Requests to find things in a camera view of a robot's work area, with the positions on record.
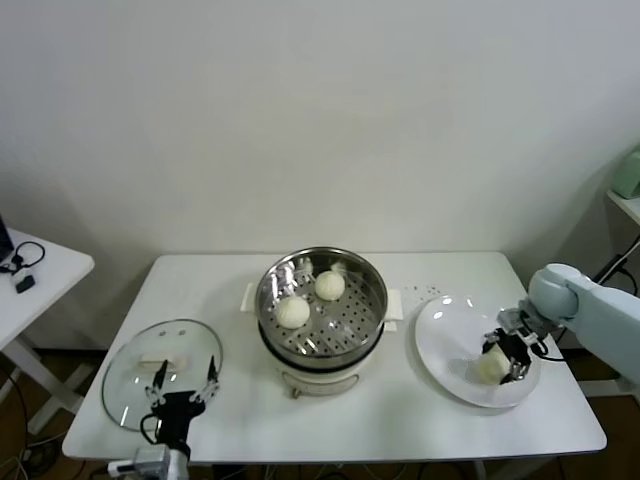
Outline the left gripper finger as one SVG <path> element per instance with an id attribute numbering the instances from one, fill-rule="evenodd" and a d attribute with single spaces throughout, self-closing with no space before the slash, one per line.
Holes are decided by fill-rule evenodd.
<path id="1" fill-rule="evenodd" d="M 216 358 L 211 356 L 209 367 L 207 370 L 207 379 L 205 385 L 194 394 L 189 400 L 196 404 L 207 404 L 217 393 L 219 389 L 219 369 L 216 366 Z"/>
<path id="2" fill-rule="evenodd" d="M 160 368 L 154 374 L 152 384 L 145 388 L 145 394 L 152 406 L 161 403 L 162 387 L 167 373 L 168 361 L 164 360 Z"/>

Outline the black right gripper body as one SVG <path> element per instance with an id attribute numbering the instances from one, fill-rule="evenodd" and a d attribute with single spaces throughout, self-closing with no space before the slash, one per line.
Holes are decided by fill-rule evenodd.
<path id="1" fill-rule="evenodd" d="M 517 334 L 508 334 L 503 329 L 495 329 L 496 355 L 506 362 L 510 369 L 528 369 L 531 366 L 531 358 L 528 346 Z"/>

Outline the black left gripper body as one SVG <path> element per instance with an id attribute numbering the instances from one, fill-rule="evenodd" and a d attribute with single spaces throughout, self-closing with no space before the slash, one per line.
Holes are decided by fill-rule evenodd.
<path id="1" fill-rule="evenodd" d="M 191 421 L 205 411 L 205 403 L 195 392 L 165 394 L 151 406 L 151 414 L 158 421 L 156 442 L 170 450 L 189 450 L 187 443 Z"/>

